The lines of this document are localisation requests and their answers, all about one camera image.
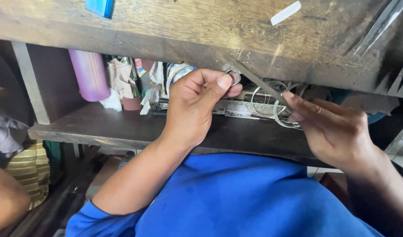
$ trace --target person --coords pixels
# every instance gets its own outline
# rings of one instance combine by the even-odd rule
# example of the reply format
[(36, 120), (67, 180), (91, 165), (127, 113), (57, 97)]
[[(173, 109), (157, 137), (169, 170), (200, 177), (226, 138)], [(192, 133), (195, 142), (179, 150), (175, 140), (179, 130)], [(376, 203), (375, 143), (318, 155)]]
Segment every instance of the person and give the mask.
[(301, 164), (246, 154), (186, 159), (218, 100), (241, 92), (231, 83), (207, 69), (174, 83), (160, 137), (72, 216), (66, 236), (403, 236), (403, 178), (372, 143), (363, 112), (283, 94), (313, 154), (347, 175), (360, 218)]

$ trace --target purple cylinder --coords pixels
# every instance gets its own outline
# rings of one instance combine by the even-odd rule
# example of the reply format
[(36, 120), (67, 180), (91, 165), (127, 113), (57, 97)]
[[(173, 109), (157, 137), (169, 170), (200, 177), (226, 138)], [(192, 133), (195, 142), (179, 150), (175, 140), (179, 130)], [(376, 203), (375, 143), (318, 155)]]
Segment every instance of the purple cylinder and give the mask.
[(102, 55), (80, 50), (68, 50), (77, 77), (81, 96), (87, 101), (101, 101), (109, 97)]

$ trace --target right hand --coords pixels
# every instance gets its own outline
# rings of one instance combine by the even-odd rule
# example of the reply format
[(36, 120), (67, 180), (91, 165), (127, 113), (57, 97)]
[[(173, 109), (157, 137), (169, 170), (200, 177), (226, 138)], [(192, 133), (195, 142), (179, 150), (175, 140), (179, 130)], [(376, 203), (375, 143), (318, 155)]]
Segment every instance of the right hand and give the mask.
[(324, 100), (310, 103), (291, 92), (283, 97), (293, 110), (289, 121), (299, 123), (321, 161), (353, 174), (387, 163), (388, 156), (371, 141), (366, 113)]

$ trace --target wooden shelf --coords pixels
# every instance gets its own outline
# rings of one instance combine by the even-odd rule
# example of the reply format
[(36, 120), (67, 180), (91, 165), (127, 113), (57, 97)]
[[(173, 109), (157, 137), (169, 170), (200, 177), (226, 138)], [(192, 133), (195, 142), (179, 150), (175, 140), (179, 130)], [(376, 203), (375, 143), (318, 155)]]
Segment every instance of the wooden shelf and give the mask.
[[(117, 112), (94, 102), (50, 125), (35, 124), (29, 135), (67, 143), (143, 149), (159, 137), (165, 122), (163, 116)], [(314, 157), (300, 130), (272, 121), (213, 116), (206, 139), (192, 154), (224, 152), (275, 156), (308, 166), (330, 167)]]

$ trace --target white plastic piece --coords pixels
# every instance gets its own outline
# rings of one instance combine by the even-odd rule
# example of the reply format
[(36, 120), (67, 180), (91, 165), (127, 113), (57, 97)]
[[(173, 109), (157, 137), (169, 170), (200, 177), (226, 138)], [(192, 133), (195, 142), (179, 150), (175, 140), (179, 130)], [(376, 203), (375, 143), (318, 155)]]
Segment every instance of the white plastic piece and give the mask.
[(292, 16), (295, 12), (301, 9), (301, 3), (299, 1), (296, 1), (289, 7), (283, 9), (280, 11), (278, 14), (274, 15), (270, 21), (272, 22), (272, 25), (276, 25), (279, 22), (283, 21), (284, 19), (287, 19), (288, 17)]

